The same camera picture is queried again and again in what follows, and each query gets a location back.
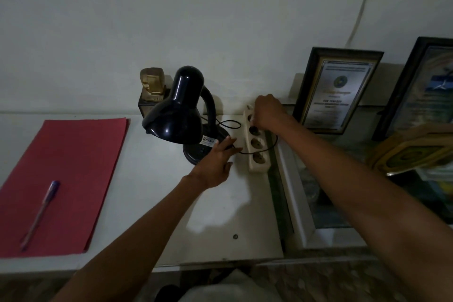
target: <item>purple pen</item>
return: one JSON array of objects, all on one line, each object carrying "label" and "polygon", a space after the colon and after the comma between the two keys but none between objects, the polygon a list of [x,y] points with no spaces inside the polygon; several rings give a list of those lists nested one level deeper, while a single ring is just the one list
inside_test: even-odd
[{"label": "purple pen", "polygon": [[46,210],[46,207],[48,206],[49,202],[52,199],[54,199],[59,186],[60,186],[60,182],[58,180],[54,180],[52,183],[50,183],[50,186],[46,192],[46,196],[44,196],[44,199],[42,200],[41,207],[39,208],[39,211],[38,211],[36,217],[34,218],[33,224],[31,225],[30,229],[28,230],[28,233],[25,236],[24,241],[22,241],[22,243],[20,244],[20,250],[22,252],[24,252],[27,249],[30,239],[33,236],[34,231],[36,230],[36,227],[38,226],[39,221],[41,220],[44,210]]}]

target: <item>lamp shade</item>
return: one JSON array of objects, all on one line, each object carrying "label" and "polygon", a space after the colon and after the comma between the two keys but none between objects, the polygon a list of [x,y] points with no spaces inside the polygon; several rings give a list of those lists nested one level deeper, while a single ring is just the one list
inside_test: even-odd
[{"label": "lamp shade", "polygon": [[174,77],[171,93],[157,104],[142,121],[146,133],[181,144],[202,139],[198,99],[203,89],[203,74],[192,66],[181,67]]}]

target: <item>red folder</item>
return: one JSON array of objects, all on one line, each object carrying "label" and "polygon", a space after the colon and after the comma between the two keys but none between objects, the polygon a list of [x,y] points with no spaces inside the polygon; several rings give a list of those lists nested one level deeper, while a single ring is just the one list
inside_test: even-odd
[{"label": "red folder", "polygon": [[[126,118],[44,121],[0,190],[0,258],[88,248],[126,128]],[[21,252],[53,180],[60,181],[59,190]]]}]

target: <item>tiled floor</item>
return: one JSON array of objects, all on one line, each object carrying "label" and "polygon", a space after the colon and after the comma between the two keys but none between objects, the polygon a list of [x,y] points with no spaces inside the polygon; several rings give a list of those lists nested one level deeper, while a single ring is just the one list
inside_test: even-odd
[{"label": "tiled floor", "polygon": [[[179,279],[187,282],[191,275],[200,276],[200,272],[151,275],[140,301],[153,301],[159,287],[175,284]],[[250,270],[250,276],[269,281],[282,299],[289,302],[413,301],[408,289],[378,261],[256,266]],[[66,281],[62,278],[0,278],[0,301],[49,301]]]}]

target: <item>black desk lamp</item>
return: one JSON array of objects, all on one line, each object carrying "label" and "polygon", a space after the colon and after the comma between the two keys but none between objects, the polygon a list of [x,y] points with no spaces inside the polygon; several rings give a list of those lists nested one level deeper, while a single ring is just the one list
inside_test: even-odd
[{"label": "black desk lamp", "polygon": [[[205,124],[197,110],[200,96],[206,104]],[[147,134],[183,144],[185,157],[194,165],[209,153],[216,139],[223,141],[228,136],[225,129],[216,125],[216,105],[204,86],[203,74],[192,66],[176,72],[170,95],[151,109],[142,126]]]}]

